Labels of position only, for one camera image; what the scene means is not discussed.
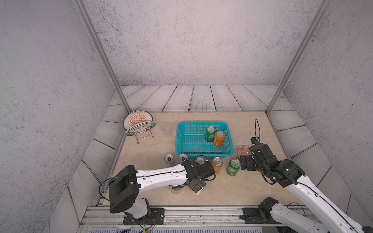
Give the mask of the gold green can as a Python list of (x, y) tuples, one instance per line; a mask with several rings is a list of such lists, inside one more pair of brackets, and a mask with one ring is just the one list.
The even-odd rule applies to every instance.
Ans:
[(170, 190), (171, 190), (171, 192), (172, 193), (174, 193), (174, 194), (178, 194), (178, 193), (180, 193), (181, 192), (181, 190), (182, 190), (182, 186), (180, 186), (180, 185), (170, 185)]

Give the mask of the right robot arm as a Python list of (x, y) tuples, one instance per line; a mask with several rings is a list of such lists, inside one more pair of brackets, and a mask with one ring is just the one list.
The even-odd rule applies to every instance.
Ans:
[(255, 150), (251, 155), (240, 157), (241, 169), (259, 171), (268, 184), (279, 184), (296, 196), (320, 220), (313, 221), (298, 214), (274, 198), (262, 201), (256, 216), (240, 218), (252, 223), (281, 223), (298, 233), (371, 233), (373, 228), (362, 226), (327, 198), (309, 179), (304, 171), (291, 160), (277, 160), (271, 151)]

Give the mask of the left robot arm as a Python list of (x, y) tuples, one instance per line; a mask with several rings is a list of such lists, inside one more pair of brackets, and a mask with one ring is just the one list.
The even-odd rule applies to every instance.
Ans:
[(147, 219), (151, 216), (150, 204), (141, 199), (141, 193), (164, 186), (189, 186), (195, 194), (199, 194), (206, 182), (216, 178), (215, 170), (209, 162), (202, 165), (186, 160), (173, 167), (158, 170), (136, 170), (129, 165), (115, 177), (109, 178), (110, 213), (126, 213), (135, 220)]

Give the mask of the white Monster can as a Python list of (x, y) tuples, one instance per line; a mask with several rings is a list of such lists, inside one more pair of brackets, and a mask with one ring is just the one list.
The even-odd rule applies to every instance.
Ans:
[(165, 163), (169, 166), (169, 167), (173, 167), (176, 165), (175, 163), (175, 158), (172, 154), (167, 154), (164, 158), (164, 161)]
[(184, 153), (182, 153), (178, 156), (178, 161), (179, 161), (180, 164), (187, 161), (187, 160), (189, 160), (189, 157)]

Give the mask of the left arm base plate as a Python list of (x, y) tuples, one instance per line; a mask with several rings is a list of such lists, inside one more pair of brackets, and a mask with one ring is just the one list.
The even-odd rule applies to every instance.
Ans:
[(135, 219), (131, 214), (125, 212), (124, 225), (163, 225), (165, 217), (164, 208), (150, 208), (150, 212), (145, 216)]

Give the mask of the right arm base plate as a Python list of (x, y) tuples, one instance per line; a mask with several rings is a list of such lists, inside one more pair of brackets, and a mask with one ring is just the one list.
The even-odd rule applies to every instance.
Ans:
[(244, 220), (246, 224), (270, 224), (273, 219), (270, 211), (265, 208), (243, 208), (243, 215), (240, 215), (240, 219)]

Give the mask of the teal plastic basket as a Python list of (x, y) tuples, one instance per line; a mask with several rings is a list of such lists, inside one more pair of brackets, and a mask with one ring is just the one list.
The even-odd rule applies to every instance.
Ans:
[[(223, 145), (216, 147), (205, 139), (209, 126), (225, 135)], [(200, 155), (207, 158), (227, 157), (234, 153), (234, 146), (230, 129), (227, 123), (221, 121), (184, 121), (177, 125), (175, 152), (177, 155), (186, 154), (189, 158)]]

